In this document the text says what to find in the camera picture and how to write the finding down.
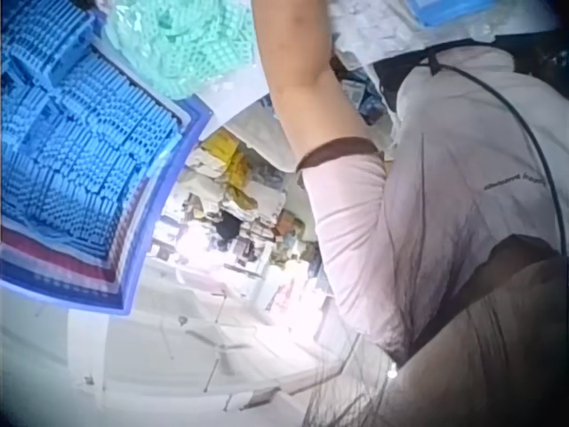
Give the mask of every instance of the blue container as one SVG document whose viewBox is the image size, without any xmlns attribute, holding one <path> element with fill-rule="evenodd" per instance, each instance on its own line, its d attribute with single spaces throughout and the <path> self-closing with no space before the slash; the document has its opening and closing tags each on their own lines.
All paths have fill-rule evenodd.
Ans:
<svg viewBox="0 0 569 427">
<path fill-rule="evenodd" d="M 496 0 L 407 0 L 425 27 L 437 27 L 496 5 Z"/>
<path fill-rule="evenodd" d="M 154 225 L 211 112 L 189 100 L 180 129 L 91 48 L 95 19 L 67 0 L 12 5 L 17 13 L 3 10 L 0 284 L 128 314 Z"/>
</svg>

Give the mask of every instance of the mint green plastic piece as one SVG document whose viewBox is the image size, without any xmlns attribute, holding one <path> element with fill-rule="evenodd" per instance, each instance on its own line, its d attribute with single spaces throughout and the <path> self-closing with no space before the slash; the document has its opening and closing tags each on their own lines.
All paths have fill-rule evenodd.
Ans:
<svg viewBox="0 0 569 427">
<path fill-rule="evenodd" d="M 105 29 L 133 69 L 175 100 L 254 62 L 252 12 L 235 0 L 116 0 Z"/>
</svg>

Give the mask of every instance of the brown sleeve trim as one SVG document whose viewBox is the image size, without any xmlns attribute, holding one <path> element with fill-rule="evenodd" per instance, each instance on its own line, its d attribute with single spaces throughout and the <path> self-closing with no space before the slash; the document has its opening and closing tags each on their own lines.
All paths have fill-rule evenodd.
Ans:
<svg viewBox="0 0 569 427">
<path fill-rule="evenodd" d="M 301 160 L 296 170 L 301 171 L 310 167 L 320 166 L 337 158 L 354 156 L 356 154 L 379 154 L 381 159 L 383 159 L 383 153 L 380 153 L 373 142 L 366 138 L 339 138 L 309 152 Z"/>
</svg>

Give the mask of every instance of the black cable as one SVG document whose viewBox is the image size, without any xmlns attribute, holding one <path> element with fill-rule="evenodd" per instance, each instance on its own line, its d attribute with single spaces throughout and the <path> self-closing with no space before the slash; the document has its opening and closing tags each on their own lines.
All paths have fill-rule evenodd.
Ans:
<svg viewBox="0 0 569 427">
<path fill-rule="evenodd" d="M 544 171 L 546 179 L 548 181 L 549 189 L 551 191 L 551 198 L 553 199 L 553 205 L 554 205 L 555 211 L 556 211 L 557 226 L 559 227 L 559 236 L 560 236 L 560 240 L 561 240 L 561 242 L 560 242 L 561 255 L 564 258 L 566 258 L 567 257 L 567 240 L 566 240 L 566 234 L 565 234 L 565 223 L 563 220 L 563 211 L 561 209 L 561 203 L 559 202 L 559 195 L 557 193 L 557 187 L 555 185 L 555 181 L 553 179 L 553 174 L 551 173 L 551 169 L 549 168 L 549 163 L 548 163 L 547 159 L 545 158 L 545 155 L 543 154 L 543 150 L 541 149 L 541 145 L 537 141 L 537 138 L 535 137 L 535 134 L 533 133 L 529 124 L 527 124 L 527 122 L 524 120 L 524 118 L 519 113 L 519 111 L 517 111 L 517 109 L 506 98 L 504 98 L 504 96 L 502 96 L 498 91 L 496 91 L 488 83 L 483 82 L 479 78 L 472 76 L 470 73 L 468 73 L 468 72 L 466 72 L 460 68 L 453 67 L 452 65 L 440 64 L 434 55 L 430 56 L 429 59 L 430 59 L 429 64 L 419 64 L 418 66 L 430 68 L 431 73 L 433 75 L 437 74 L 440 71 L 440 69 L 448 69 L 450 71 L 453 71 L 453 72 L 467 78 L 471 82 L 476 83 L 477 85 L 481 86 L 482 88 L 486 89 L 486 91 L 491 93 L 494 96 L 494 98 L 496 98 L 498 101 L 500 101 L 508 109 L 508 111 L 516 118 L 516 120 L 519 122 L 519 124 L 521 124 L 521 126 L 524 128 L 525 132 L 530 137 L 530 140 L 532 141 L 532 144 L 535 147 L 535 150 L 537 151 L 538 157 L 540 158 L 541 165 L 543 167 L 543 171 Z"/>
</svg>

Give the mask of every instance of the skin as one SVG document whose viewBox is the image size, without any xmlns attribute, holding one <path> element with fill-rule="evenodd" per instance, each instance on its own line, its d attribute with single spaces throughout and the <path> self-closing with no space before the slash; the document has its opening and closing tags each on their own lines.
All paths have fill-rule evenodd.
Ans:
<svg viewBox="0 0 569 427">
<path fill-rule="evenodd" d="M 330 67 L 325 0 L 253 0 L 260 58 L 284 133 L 300 160 L 329 141 L 367 138 Z"/>
</svg>

